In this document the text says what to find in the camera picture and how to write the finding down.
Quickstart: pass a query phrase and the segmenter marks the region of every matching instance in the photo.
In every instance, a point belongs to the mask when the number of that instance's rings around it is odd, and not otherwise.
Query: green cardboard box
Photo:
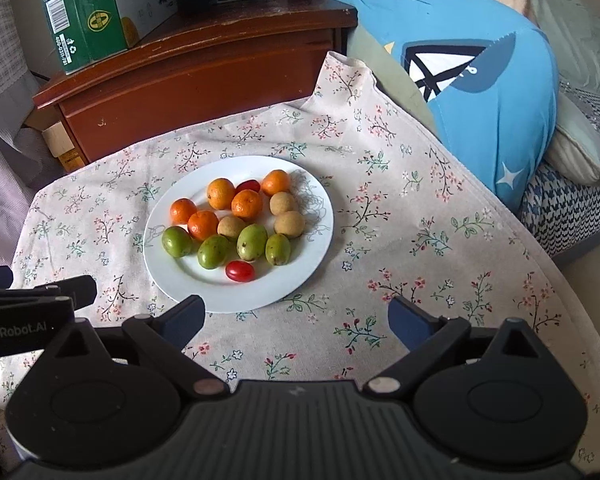
[[[65,73],[134,46],[177,11],[176,0],[42,0]]]

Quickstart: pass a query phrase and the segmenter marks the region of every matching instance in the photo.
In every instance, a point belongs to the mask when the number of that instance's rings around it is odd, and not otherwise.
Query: floral tablecloth
[[[232,387],[245,378],[360,384],[406,353],[387,323],[395,294],[476,326],[523,317],[589,405],[574,462],[600,468],[600,338],[577,297],[518,220],[377,90],[370,70],[337,54],[327,56],[302,105],[279,104],[146,140],[39,192],[14,258],[14,286],[92,274],[98,297],[83,315],[93,324],[160,314],[173,302],[144,268],[144,247],[160,243],[159,228],[143,239],[148,215],[188,172],[239,155],[287,158],[315,175],[333,203],[333,240],[314,275],[278,303],[208,314],[188,356]],[[310,217],[315,207],[302,202]],[[324,226],[314,222],[305,236],[321,235]],[[16,455],[4,405],[35,358],[0,359],[7,468]]]

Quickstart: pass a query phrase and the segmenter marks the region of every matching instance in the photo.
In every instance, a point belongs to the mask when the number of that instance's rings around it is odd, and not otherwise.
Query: table
[[[34,97],[56,106],[85,162],[139,140],[306,97],[329,50],[343,52],[353,7],[335,0],[249,0],[176,14],[139,46],[59,74]]]
[[[142,260],[164,229],[149,225],[143,236],[149,213],[189,171],[239,155],[287,158],[316,176],[333,205],[333,240],[307,282],[277,303],[208,314],[186,355],[232,388],[246,378],[362,384],[407,351],[387,321],[397,294],[474,326],[522,317],[588,403],[574,462],[600,469],[600,338],[580,301],[509,210],[376,88],[362,62],[338,54],[326,57],[305,102],[140,142],[39,192],[14,258],[14,286],[88,273],[98,297],[81,315],[93,324],[164,312],[173,301]],[[306,182],[293,192],[311,197]],[[320,204],[301,207],[311,216]],[[305,236],[310,242],[323,233],[311,224]],[[4,403],[36,357],[0,359],[0,452],[8,466],[14,454]]]

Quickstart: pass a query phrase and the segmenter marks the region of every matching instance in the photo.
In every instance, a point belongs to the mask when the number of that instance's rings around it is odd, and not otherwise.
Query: red cherry tomato
[[[252,191],[258,193],[260,192],[260,183],[257,180],[247,180],[235,188],[235,193],[238,194],[245,189],[251,189]]]
[[[256,269],[250,263],[240,260],[226,264],[224,272],[230,280],[240,283],[250,282],[256,277]]]

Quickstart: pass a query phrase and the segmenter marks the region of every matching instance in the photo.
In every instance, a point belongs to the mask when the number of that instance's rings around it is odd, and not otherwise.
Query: plush toy
[[[542,31],[499,0],[339,1],[416,83],[440,141],[516,212],[555,128]]]

